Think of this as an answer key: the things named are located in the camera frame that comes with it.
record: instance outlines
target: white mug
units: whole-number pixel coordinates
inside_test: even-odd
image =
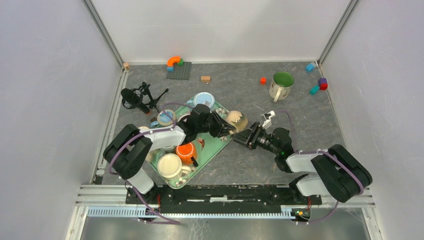
[[[295,79],[290,73],[276,72],[269,87],[269,95],[274,99],[274,103],[287,98],[294,83]]]
[[[191,173],[192,168],[183,166],[180,157],[176,154],[168,153],[163,155],[157,162],[157,171],[169,181],[178,181],[184,173]]]

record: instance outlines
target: teal block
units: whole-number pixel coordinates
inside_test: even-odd
[[[320,90],[319,86],[313,86],[313,88],[309,91],[311,95],[315,95]]]

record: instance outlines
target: metal corner post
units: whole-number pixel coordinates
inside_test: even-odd
[[[112,40],[111,36],[109,35],[108,30],[105,27],[105,24],[103,23],[102,19],[99,16],[99,13],[97,12],[93,1],[92,0],[82,0],[85,7],[87,8],[88,13],[90,14],[91,18],[93,19],[95,25],[98,28],[98,31],[100,32],[101,36],[103,37],[104,41],[106,42],[109,49],[112,51],[113,57],[115,58],[118,65],[122,68],[124,60],[122,59],[117,47],[114,44],[114,41]]]
[[[350,0],[349,4],[346,7],[346,10],[344,10],[343,15],[341,16],[340,20],[337,23],[337,26],[335,27],[330,39],[327,42],[327,45],[325,45],[324,50],[321,53],[321,56],[318,58],[318,64],[323,64],[323,62],[326,60],[327,56],[329,55],[331,49],[333,48],[334,44],[336,43],[337,39],[339,38],[340,33],[342,32],[343,28],[345,27],[346,23],[348,22],[349,18],[352,15],[352,12],[355,10],[356,6],[358,5],[360,0]]]

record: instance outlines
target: purple block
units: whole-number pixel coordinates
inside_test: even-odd
[[[320,78],[318,80],[318,86],[321,87],[321,84],[328,84],[327,83],[327,78]]]

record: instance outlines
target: gray marble tabletop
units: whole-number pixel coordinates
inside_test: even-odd
[[[249,120],[247,126],[259,121],[263,113],[286,110],[293,119],[300,149],[316,150],[343,144],[327,92],[319,91],[315,95],[309,93],[318,84],[320,73],[317,69],[306,72],[307,64],[308,62],[193,64],[189,80],[166,79],[165,65],[131,66],[126,87],[136,88],[142,82],[147,82],[151,84],[150,91],[154,98],[169,88],[159,105],[168,102],[185,103],[199,92],[209,92],[228,110],[244,113]],[[294,85],[286,99],[274,103],[268,91],[273,75],[278,71],[291,73],[294,76]],[[202,83],[201,76],[211,76],[211,83]],[[267,78],[266,85],[260,84],[262,77]],[[138,109],[128,110],[121,106],[114,134],[118,134],[127,124],[148,126],[150,119],[157,114],[156,110],[146,115]],[[272,133],[276,127],[290,129],[285,114],[277,114],[267,132]],[[188,184],[288,184],[300,175],[281,172],[274,157],[275,155],[263,149],[248,150],[231,141]],[[143,168],[156,184],[164,184],[149,164],[145,163]],[[102,184],[122,185],[124,181],[105,173]]]

